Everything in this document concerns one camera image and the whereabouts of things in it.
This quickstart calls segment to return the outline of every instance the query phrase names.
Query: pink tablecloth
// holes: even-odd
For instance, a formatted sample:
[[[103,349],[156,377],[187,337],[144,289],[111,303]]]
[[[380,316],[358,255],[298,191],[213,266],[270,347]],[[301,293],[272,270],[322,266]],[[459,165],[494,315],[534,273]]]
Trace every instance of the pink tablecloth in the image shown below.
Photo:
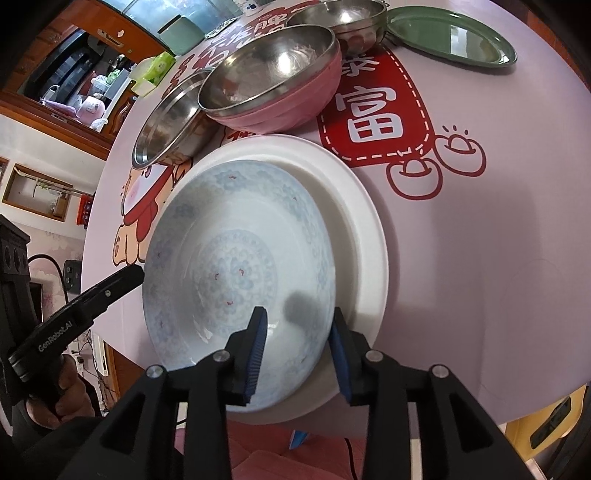
[[[384,44],[345,62],[335,98],[293,133],[350,165],[381,217],[391,289],[375,346],[412,367],[448,365],[502,423],[591,377],[591,95],[541,38],[488,0],[419,3],[496,29],[515,47],[517,65],[478,72]],[[84,288],[143,261],[158,209],[190,168],[131,170],[135,139],[158,101],[303,5],[277,0],[241,18],[179,59],[135,104],[99,183]],[[454,41],[470,48],[460,34]],[[224,131],[203,154],[241,136]],[[94,330],[144,367],[158,361],[141,290]],[[291,426],[362,435],[364,414],[336,397]]]

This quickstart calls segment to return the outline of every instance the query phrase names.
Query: blue floral bowl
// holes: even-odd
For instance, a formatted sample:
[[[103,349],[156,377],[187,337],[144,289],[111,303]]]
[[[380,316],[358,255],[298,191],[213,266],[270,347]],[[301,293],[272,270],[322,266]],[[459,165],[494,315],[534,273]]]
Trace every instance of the blue floral bowl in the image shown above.
[[[252,160],[181,182],[157,223],[145,262],[144,316],[167,369],[193,365],[268,312],[258,411],[312,372],[335,307],[335,264],[318,207],[279,167]]]

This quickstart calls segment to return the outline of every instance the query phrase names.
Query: green plate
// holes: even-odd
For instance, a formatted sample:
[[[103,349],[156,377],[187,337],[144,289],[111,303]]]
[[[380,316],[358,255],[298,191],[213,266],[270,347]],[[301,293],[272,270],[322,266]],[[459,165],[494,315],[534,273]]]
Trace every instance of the green plate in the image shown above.
[[[499,68],[517,61],[511,44],[492,28],[443,8],[393,8],[388,30],[409,47],[458,63]]]

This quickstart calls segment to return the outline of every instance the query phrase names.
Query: wall shelf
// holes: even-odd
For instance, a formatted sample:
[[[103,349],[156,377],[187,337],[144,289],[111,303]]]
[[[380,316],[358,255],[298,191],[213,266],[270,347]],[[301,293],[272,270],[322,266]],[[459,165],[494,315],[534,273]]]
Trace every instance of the wall shelf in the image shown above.
[[[72,193],[73,185],[16,164],[2,202],[64,222]]]

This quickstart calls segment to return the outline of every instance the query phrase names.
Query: wooden cabinet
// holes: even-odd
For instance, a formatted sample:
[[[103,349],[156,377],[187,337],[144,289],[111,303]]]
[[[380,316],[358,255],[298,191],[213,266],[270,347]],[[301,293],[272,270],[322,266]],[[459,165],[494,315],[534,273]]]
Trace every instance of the wooden cabinet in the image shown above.
[[[37,66],[77,28],[62,17],[57,17],[49,26],[45,27],[29,45],[8,78],[4,89],[16,92]]]
[[[121,355],[110,345],[105,344],[105,355],[109,376],[102,377],[100,389],[108,409],[125,395],[136,380],[144,373],[144,369]]]
[[[100,134],[114,141],[136,100],[137,96],[131,91],[131,85],[129,85],[119,99],[116,100],[115,107],[108,117],[109,122],[103,127]]]
[[[113,145],[112,138],[23,95],[0,92],[0,113],[103,160],[107,159]]]
[[[139,25],[98,0],[74,0],[61,17],[136,63],[166,50]]]

